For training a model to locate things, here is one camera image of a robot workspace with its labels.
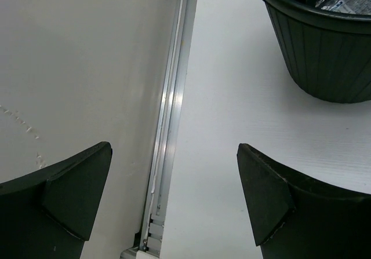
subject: metal frame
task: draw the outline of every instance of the metal frame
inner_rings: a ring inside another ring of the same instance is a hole
[[[179,0],[160,107],[140,250],[159,256],[197,0]]]

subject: white tabletop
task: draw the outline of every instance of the white tabletop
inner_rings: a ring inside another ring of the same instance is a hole
[[[262,0],[198,0],[161,258],[261,258],[239,143],[371,193],[371,102],[332,104],[303,92]]]

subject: bottle label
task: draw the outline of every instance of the bottle label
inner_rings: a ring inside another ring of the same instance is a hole
[[[330,11],[346,14],[371,14],[371,0],[340,0]]]

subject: gray wall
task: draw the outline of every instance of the gray wall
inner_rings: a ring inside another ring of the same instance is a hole
[[[114,150],[82,258],[119,258],[140,228],[176,2],[0,0],[0,181]]]

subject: ribbed plastic bin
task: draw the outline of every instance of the ribbed plastic bin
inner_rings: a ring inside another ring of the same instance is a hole
[[[291,77],[304,91],[335,103],[371,100],[371,16],[264,2]]]

